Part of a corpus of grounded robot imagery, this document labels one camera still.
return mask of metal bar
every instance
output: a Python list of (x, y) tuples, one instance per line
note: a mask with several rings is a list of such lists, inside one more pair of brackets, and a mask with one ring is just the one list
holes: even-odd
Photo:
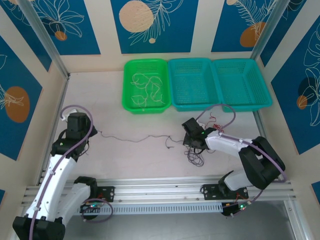
[[(220, 202), (205, 202), (192, 204), (123, 204), (114, 205), (114, 215), (145, 215), (145, 214), (199, 214), (199, 213), (222, 213), (223, 207)], [(110, 215), (111, 208), (102, 205), (99, 209), (95, 209), (86, 216), (94, 215)], [(80, 208), (74, 214), (82, 215)]]
[(43, 47), (49, 54), (50, 58), (58, 68), (59, 72), (66, 80), (69, 78), (68, 70), (63, 63), (59, 52), (54, 45), (51, 37), (49, 36), (46, 28), (42, 24), (38, 14), (36, 13), (35, 9), (32, 6), (32, 3), (28, 0), (16, 0), (22, 13), (24, 14), (25, 18), (28, 20), (30, 26), (32, 27), (33, 31), (39, 38), (40, 42), (42, 43)]
[[(113, 204), (179, 204), (179, 203), (207, 203), (200, 188), (203, 184), (216, 184), (221, 176), (211, 177), (177, 177), (153, 179), (119, 179), (97, 180), (98, 186), (114, 186)], [(73, 181), (68, 181), (63, 190), (63, 199), (71, 190)], [(29, 186), (22, 200), (23, 206), (28, 206), (34, 200), (39, 186)], [(248, 187), (249, 197), (252, 199), (260, 192), (255, 187)], [(296, 199), (291, 183), (272, 183), (265, 189), (259, 201), (274, 201)], [(215, 203), (230, 202), (232, 200), (210, 201)]]
[(45, 170), (47, 169), (47, 165), (50, 159), (50, 152), (51, 152), (51, 146), (55, 140), (55, 135), (56, 135), (56, 131), (57, 131), (57, 127), (58, 127), (58, 123), (60, 120), (60, 111), (64, 105), (64, 101), (65, 101), (65, 97), (66, 97), (66, 93), (67, 93), (67, 89), (68, 89), (68, 85), (69, 85), (69, 80), (67, 80), (64, 84), (63, 87), (63, 91), (62, 91), (62, 95), (60, 98), (60, 102), (59, 102), (59, 106), (55, 112), (55, 117), (54, 117), (54, 122), (53, 122), (53, 126), (52, 126), (52, 130), (51, 130), (51, 135), (49, 137), (49, 141), (48, 144), (46, 146), (46, 151), (45, 151), (45, 155), (44, 155), (44, 159), (43, 159), (43, 163), (42, 163), (42, 167), (41, 167), (41, 172), (39, 173), (39, 177), (37, 180), (37, 185), (41, 183), (41, 179), (44, 178), (44, 176), (46, 175)]
[(262, 136), (262, 137), (267, 139), (266, 130), (265, 130), (264, 124), (262, 123), (261, 116), (260, 116), (259, 112), (258, 111), (254, 111), (253, 112), (253, 116), (254, 116), (255, 123), (256, 123), (256, 126), (258, 128), (260, 136)]
[(296, 240), (313, 240), (314, 237), (306, 222), (305, 216), (297, 200), (285, 200), (284, 206), (289, 217)]
[(260, 57), (260, 54), (262, 53), (263, 49), (265, 48), (268, 40), (271, 37), (271, 34), (275, 30), (279, 20), (282, 17), (282, 14), (286, 10), (290, 0), (275, 0), (277, 1), (274, 9), (272, 10), (269, 19), (266, 21), (265, 27), (263, 28), (263, 31), (258, 38), (250, 58), (256, 60)]

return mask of string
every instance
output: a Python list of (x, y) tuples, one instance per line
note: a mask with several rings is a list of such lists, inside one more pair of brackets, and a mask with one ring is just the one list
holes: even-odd
[[(170, 135), (148, 135), (148, 136), (146, 136), (142, 139), (139, 139), (139, 140), (131, 140), (131, 139), (122, 139), (122, 138), (119, 138), (119, 137), (113, 136), (113, 135), (104, 135), (103, 132), (99, 131), (99, 130), (98, 130), (98, 132), (105, 139), (112, 138), (112, 139), (116, 139), (118, 141), (131, 142), (131, 143), (140, 143), (144, 140), (147, 140), (148, 138), (166, 138), (164, 144), (167, 149), (174, 148), (174, 146), (168, 145), (168, 140), (171, 140), (174, 143), (182, 143), (183, 142), (183, 140), (174, 140)], [(215, 152), (215, 150), (214, 151), (206, 150), (206, 152), (209, 154), (213, 154)], [(191, 163), (197, 167), (202, 167), (205, 164), (205, 159), (202, 156), (202, 151), (196, 152), (195, 149), (190, 148), (190, 147), (186, 147), (186, 151), (184, 151), (184, 155), (187, 156), (189, 163)]]
[[(138, 78), (137, 76), (142, 76), (145, 79), (147, 79), (147, 81), (145, 82), (141, 81), (141, 78)], [(135, 85), (137, 89), (145, 91), (145, 95), (140, 94), (140, 95), (131, 96), (131, 100), (133, 101), (133, 103), (138, 105), (140, 108), (146, 108), (148, 100), (152, 100), (155, 103), (165, 104), (162, 101), (163, 94), (159, 94), (161, 92), (161, 86), (163, 85), (160, 77), (158, 76), (147, 77), (145, 74), (137, 72), (132, 76), (131, 84)]]
[(174, 143), (181, 143), (183, 142), (183, 140), (174, 140), (172, 139), (172, 137), (170, 135), (148, 135), (142, 139), (139, 139), (139, 140), (130, 140), (130, 139), (122, 139), (122, 138), (119, 138), (117, 136), (113, 136), (113, 135), (104, 135), (102, 131), (99, 131), (98, 132), (101, 134), (101, 136), (105, 139), (108, 139), (108, 138), (113, 138), (113, 139), (116, 139), (118, 141), (122, 141), (122, 142), (131, 142), (131, 143), (140, 143), (148, 138), (166, 138), (165, 140), (165, 146), (167, 149), (171, 149), (171, 148), (174, 148), (174, 146), (169, 146), (168, 145), (168, 140), (171, 140), (172, 142)]

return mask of green plastic basket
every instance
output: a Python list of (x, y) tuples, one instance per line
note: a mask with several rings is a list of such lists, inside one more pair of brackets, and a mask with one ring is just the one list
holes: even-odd
[(122, 105), (133, 114), (159, 114), (171, 105), (168, 64), (135, 59), (124, 66)]

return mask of orange circle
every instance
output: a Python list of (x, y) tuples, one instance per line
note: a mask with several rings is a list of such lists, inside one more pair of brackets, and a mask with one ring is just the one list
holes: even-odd
[(67, 40), (67, 34), (65, 34), (63, 31), (56, 31), (54, 36), (60, 41)]
[(298, 106), (298, 108), (300, 108), (301, 110), (305, 109), (308, 105), (308, 100), (306, 96), (299, 96), (298, 99), (296, 100), (296, 105)]
[(119, 19), (125, 30), (131, 33), (140, 33), (152, 26), (154, 14), (144, 2), (131, 0), (121, 8)]
[(6, 91), (4, 98), (9, 101), (5, 104), (5, 111), (8, 117), (16, 123), (23, 123), (30, 111), (30, 100), (26, 90), (19, 86), (12, 86)]
[(266, 25), (265, 22), (258, 22), (255, 25), (250, 26), (246, 30), (244, 30), (240, 37), (241, 46), (245, 48), (254, 47), (265, 25)]

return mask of black cable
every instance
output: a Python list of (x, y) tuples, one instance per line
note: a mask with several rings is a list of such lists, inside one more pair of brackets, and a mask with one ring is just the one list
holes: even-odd
[(194, 154), (200, 155), (204, 152), (204, 149), (202, 149), (200, 152), (196, 152), (196, 149), (193, 148)]
[[(202, 149), (200, 152), (196, 152), (196, 150), (191, 147), (186, 147), (186, 151), (184, 152), (184, 155), (186, 155), (186, 157), (188, 158), (189, 163), (195, 165), (196, 167), (202, 167), (205, 164), (205, 159), (202, 156), (202, 153), (204, 152), (204, 149)], [(213, 154), (215, 151), (208, 151), (206, 150), (207, 153), (209, 154)]]
[(140, 143), (140, 142), (142, 142), (142, 141), (144, 141), (144, 140), (146, 140), (146, 139), (148, 139), (148, 138), (156, 138), (156, 139), (157, 139), (157, 138), (164, 138), (164, 137), (166, 137), (165, 146), (166, 146), (167, 149), (174, 148), (174, 146), (168, 146), (168, 143), (167, 143), (167, 142), (168, 142), (169, 139), (170, 139), (172, 142), (174, 142), (174, 143), (181, 143), (181, 142), (183, 142), (183, 140), (178, 140), (178, 141), (173, 140), (170, 135), (148, 135), (148, 136), (146, 136), (146, 137), (144, 137), (144, 138), (142, 138), (142, 139), (140, 139), (140, 140), (129, 140), (129, 139), (121, 139), (121, 138), (119, 138), (119, 137), (112, 136), (112, 135), (110, 135), (110, 136), (105, 136), (105, 135), (103, 135), (103, 132), (102, 132), (102, 131), (98, 131), (98, 132), (99, 132), (99, 133), (101, 134), (101, 136), (102, 136), (103, 138), (105, 138), (105, 139), (113, 138), (113, 139), (117, 139), (117, 140), (122, 141), (122, 142), (131, 142), (131, 143)]
[[(119, 141), (122, 141), (122, 142), (131, 142), (131, 143), (140, 143), (148, 138), (164, 138), (166, 137), (166, 140), (165, 140), (165, 146), (167, 149), (171, 149), (171, 148), (174, 148), (174, 146), (169, 146), (168, 145), (168, 140), (170, 139), (172, 142), (174, 143), (181, 143), (183, 142), (183, 140), (173, 140), (172, 137), (170, 135), (148, 135), (140, 140), (130, 140), (130, 139), (121, 139), (119, 137), (116, 137), (116, 136), (113, 136), (113, 135), (103, 135), (103, 132), (102, 131), (99, 131), (98, 132), (101, 134), (101, 136), (105, 139), (108, 139), (108, 138), (113, 138), (113, 139), (116, 139), (116, 140), (119, 140)], [(206, 150), (207, 153), (209, 154), (213, 154), (215, 151), (208, 151)], [(189, 163), (197, 166), (197, 167), (202, 167), (204, 164), (205, 164), (205, 159), (204, 157), (202, 156), (202, 153), (204, 152), (204, 149), (202, 149), (200, 152), (196, 152), (196, 149), (193, 148), (193, 151), (192, 151), (192, 148), (191, 147), (186, 147), (186, 151), (184, 151), (184, 155), (187, 156), (188, 158), (188, 161)]]
[(82, 152), (82, 153), (79, 155), (79, 157), (81, 157), (83, 154), (86, 154), (86, 153), (88, 152), (88, 150), (89, 150), (89, 148), (90, 148), (89, 141), (88, 141), (86, 144), (88, 145), (88, 148), (87, 148), (84, 152)]

